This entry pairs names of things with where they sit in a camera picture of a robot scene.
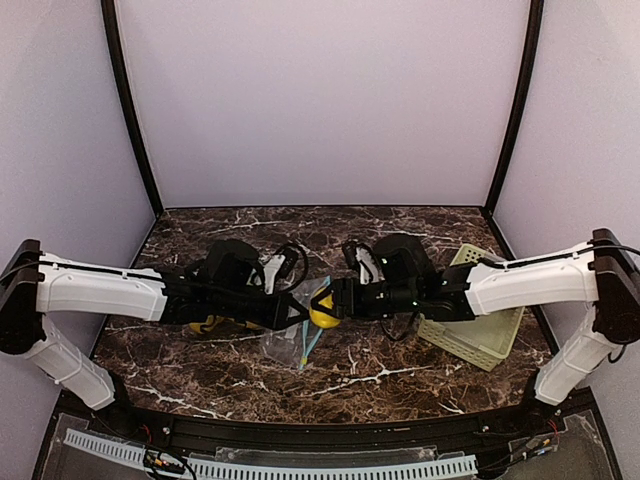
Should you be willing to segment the yellow toy lemon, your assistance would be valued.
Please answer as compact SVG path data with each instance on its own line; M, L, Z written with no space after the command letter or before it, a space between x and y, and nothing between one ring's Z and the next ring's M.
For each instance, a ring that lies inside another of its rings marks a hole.
M332 329L341 323L336 316L333 304L333 295L328 288L322 288L316 292L310 302L309 316L311 322L321 329Z

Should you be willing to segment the yellow toy pear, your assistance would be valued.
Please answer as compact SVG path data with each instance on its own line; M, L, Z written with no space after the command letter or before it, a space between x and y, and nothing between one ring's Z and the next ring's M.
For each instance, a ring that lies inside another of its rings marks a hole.
M244 329L250 329L250 330L262 330L264 327L255 324L253 322L239 322L239 321L234 321L233 322L234 325L238 326L238 327L242 327Z

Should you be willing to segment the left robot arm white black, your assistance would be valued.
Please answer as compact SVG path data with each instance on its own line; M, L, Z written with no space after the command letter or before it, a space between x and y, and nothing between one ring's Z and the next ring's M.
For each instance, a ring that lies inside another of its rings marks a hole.
M283 245L267 262L248 243L219 240L180 273L118 269L45 253L24 241L1 274L1 350L31 360L55 383L94 411L123 405L116 376L96 365L48 319L52 312L85 312L163 325L218 319L280 331L309 318L293 289L276 290L298 262L296 244Z

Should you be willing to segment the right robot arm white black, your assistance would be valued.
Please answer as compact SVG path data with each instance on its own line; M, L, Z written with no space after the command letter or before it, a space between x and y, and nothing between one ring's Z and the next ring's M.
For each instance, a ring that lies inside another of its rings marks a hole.
M473 321L519 307L585 302L589 309L559 352L532 377L534 408L558 406L617 347L639 339L639 268L634 249L608 229L586 243L521 260L483 257L438 270L420 239L391 234L371 249L346 244L359 278L332 281L310 301L322 329L345 319L379 320L421 314L441 322Z

